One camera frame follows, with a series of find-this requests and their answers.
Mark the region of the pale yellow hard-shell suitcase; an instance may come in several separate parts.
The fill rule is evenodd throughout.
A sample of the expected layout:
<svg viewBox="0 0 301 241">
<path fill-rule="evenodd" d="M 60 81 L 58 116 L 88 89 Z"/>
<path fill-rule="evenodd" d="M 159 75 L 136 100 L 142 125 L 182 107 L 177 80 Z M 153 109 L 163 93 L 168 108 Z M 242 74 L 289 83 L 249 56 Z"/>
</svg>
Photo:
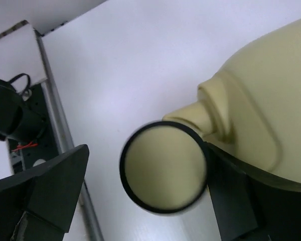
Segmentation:
<svg viewBox="0 0 301 241">
<path fill-rule="evenodd" d="M 125 143 L 120 179 L 134 203 L 160 214 L 191 206 L 212 176 L 214 146 L 253 178 L 301 193 L 301 19 L 241 48 L 197 91 Z"/>
</svg>

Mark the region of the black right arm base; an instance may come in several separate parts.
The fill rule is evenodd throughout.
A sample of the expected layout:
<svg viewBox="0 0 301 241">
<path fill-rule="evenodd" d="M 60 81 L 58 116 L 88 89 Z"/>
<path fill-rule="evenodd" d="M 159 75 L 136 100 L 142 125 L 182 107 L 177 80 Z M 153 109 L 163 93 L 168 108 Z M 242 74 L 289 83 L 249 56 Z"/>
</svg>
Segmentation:
<svg viewBox="0 0 301 241">
<path fill-rule="evenodd" d="M 16 140 L 8 139 L 14 174 L 59 155 L 43 89 L 37 84 L 30 90 L 31 96 L 20 110 L 21 122 L 13 133 Z"/>
</svg>

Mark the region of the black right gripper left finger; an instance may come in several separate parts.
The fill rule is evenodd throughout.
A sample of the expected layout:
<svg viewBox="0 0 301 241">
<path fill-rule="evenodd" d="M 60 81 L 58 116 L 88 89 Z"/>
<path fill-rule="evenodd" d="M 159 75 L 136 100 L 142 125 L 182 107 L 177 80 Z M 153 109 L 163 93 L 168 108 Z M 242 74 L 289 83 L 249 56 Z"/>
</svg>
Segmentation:
<svg viewBox="0 0 301 241">
<path fill-rule="evenodd" d="M 0 179 L 0 240 L 62 240 L 70 230 L 88 157 L 83 144 Z"/>
</svg>

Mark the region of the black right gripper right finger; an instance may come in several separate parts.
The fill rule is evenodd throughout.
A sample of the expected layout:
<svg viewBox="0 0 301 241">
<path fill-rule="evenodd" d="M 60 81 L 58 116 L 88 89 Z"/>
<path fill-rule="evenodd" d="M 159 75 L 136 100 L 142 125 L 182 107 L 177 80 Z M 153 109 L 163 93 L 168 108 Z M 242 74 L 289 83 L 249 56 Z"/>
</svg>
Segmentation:
<svg viewBox="0 0 301 241">
<path fill-rule="evenodd" d="M 301 240 L 301 183 L 205 144 L 209 192 L 222 240 Z"/>
</svg>

